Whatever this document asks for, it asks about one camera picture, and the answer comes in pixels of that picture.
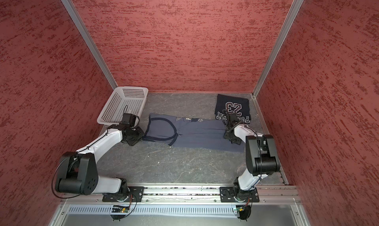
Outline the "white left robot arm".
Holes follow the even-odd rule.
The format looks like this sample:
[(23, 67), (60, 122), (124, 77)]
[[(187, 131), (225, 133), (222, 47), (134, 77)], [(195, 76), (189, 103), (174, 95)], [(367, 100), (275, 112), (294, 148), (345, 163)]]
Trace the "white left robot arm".
[(114, 124), (85, 147), (64, 153), (53, 175), (52, 193), (61, 199), (64, 197), (58, 193), (72, 194), (71, 198), (103, 194), (116, 202), (132, 202), (133, 194), (127, 181), (124, 178), (100, 176), (97, 162), (116, 144), (134, 146), (144, 135), (141, 127)]

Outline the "grey-blue tank top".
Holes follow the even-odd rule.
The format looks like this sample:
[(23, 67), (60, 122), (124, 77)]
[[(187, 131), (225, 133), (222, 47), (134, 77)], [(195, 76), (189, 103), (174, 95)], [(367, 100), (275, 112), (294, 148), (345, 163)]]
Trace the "grey-blue tank top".
[(226, 129), (221, 120), (151, 113), (143, 140), (164, 143), (175, 148), (243, 152), (244, 145), (225, 139), (225, 132)]

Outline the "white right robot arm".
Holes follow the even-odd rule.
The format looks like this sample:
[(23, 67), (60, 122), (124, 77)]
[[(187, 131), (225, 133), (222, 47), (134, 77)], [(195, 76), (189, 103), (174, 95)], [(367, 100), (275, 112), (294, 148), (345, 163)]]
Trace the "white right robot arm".
[(258, 183), (281, 168), (273, 136), (259, 134), (246, 124), (239, 124), (227, 127), (224, 137), (232, 143), (245, 143), (246, 169), (232, 187), (220, 187), (221, 202), (259, 202)]

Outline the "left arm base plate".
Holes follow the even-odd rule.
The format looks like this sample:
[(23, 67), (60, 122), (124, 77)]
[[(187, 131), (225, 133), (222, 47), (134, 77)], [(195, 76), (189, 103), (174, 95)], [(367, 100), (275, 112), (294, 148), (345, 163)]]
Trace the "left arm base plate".
[(128, 187), (126, 193), (107, 193), (103, 195), (103, 202), (119, 204), (130, 204), (131, 202), (141, 202), (145, 187)]

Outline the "navy tank top red trim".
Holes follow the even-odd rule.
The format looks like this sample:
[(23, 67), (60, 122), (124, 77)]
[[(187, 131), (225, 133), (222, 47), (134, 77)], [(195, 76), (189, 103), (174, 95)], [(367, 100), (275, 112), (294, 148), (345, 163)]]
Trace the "navy tank top red trim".
[(226, 120), (225, 111), (227, 111), (228, 114), (235, 114), (237, 118), (243, 120), (244, 123), (251, 122), (249, 100), (246, 98), (218, 94), (215, 118), (218, 120)]

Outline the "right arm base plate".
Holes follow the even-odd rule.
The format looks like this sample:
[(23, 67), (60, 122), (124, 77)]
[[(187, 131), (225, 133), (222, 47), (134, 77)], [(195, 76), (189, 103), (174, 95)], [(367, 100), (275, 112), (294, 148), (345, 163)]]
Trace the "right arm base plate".
[(260, 202), (256, 188), (240, 190), (238, 187), (220, 187), (221, 202), (257, 203)]

